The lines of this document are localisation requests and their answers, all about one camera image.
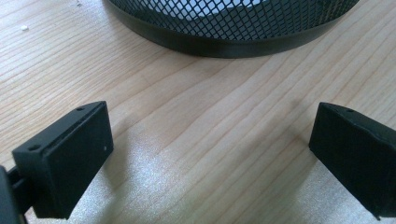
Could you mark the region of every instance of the black mesh basket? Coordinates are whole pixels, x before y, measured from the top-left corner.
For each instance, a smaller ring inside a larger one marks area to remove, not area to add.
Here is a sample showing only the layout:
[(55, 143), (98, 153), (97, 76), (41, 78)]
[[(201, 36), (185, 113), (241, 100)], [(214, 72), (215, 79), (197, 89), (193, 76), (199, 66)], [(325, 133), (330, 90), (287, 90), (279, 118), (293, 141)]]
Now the black mesh basket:
[(135, 32), (189, 54), (241, 58), (292, 49), (359, 0), (107, 0)]

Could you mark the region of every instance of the screw hole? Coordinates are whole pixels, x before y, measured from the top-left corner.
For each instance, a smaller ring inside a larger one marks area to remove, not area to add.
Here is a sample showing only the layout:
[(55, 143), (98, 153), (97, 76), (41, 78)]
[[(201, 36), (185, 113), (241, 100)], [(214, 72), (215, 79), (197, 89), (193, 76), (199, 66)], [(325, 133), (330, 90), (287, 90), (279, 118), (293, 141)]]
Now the screw hole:
[(27, 148), (27, 149), (28, 149), (29, 151), (35, 151), (35, 150), (38, 150), (40, 147), (41, 147), (40, 145), (34, 145), (34, 146), (31, 146), (31, 147), (29, 147), (29, 148)]

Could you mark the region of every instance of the black rectangular piece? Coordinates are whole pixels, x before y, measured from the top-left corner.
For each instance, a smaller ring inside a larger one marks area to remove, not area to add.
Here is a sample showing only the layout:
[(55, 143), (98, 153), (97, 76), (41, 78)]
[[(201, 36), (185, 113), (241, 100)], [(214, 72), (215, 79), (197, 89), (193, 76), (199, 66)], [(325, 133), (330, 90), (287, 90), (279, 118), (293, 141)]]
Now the black rectangular piece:
[(21, 214), (25, 214), (36, 200), (33, 183), (30, 179), (23, 178), (17, 167), (8, 171), (8, 179), (14, 191), (18, 210)]
[(311, 150), (375, 217), (396, 217), (396, 132), (339, 105), (321, 103)]
[(69, 218), (113, 150), (106, 102), (81, 106), (12, 153), (21, 176), (32, 180), (38, 217)]
[(24, 223), (24, 218), (18, 210), (6, 169), (3, 166), (0, 166), (0, 223)]

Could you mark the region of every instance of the wood grain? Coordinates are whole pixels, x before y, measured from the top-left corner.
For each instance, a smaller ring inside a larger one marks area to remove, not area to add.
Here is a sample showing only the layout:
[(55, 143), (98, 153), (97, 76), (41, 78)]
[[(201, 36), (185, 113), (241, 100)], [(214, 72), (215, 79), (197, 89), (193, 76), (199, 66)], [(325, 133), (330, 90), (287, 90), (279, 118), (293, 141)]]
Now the wood grain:
[(79, 2), (0, 1), (0, 163), (93, 101), (107, 101), (115, 140), (69, 220), (30, 210), (31, 223), (375, 222), (307, 143), (322, 101), (396, 129), (394, 0), (361, 0), (321, 38), (241, 60), (165, 49)]

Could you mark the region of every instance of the black plastic part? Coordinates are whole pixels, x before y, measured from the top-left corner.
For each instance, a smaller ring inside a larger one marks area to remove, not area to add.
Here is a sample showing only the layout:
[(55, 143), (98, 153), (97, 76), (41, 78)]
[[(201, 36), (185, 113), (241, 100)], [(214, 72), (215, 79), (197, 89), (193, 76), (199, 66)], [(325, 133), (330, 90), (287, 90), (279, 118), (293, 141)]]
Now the black plastic part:
[(11, 183), (3, 166), (0, 166), (0, 223), (24, 223), (24, 218), (20, 215)]
[(71, 111), (12, 153), (38, 217), (69, 218), (113, 150), (106, 102)]
[(104, 0), (117, 18), (128, 28), (146, 39), (183, 53), (214, 58), (247, 58), (269, 55), (304, 45), (331, 29), (339, 20), (280, 37), (261, 40), (227, 40), (187, 35), (141, 21)]
[(14, 191), (18, 210), (21, 214), (24, 214), (35, 202), (36, 195), (33, 183), (29, 179), (21, 177), (17, 167), (8, 171), (8, 179)]
[(321, 103), (309, 147), (376, 218), (396, 217), (396, 132), (339, 105)]

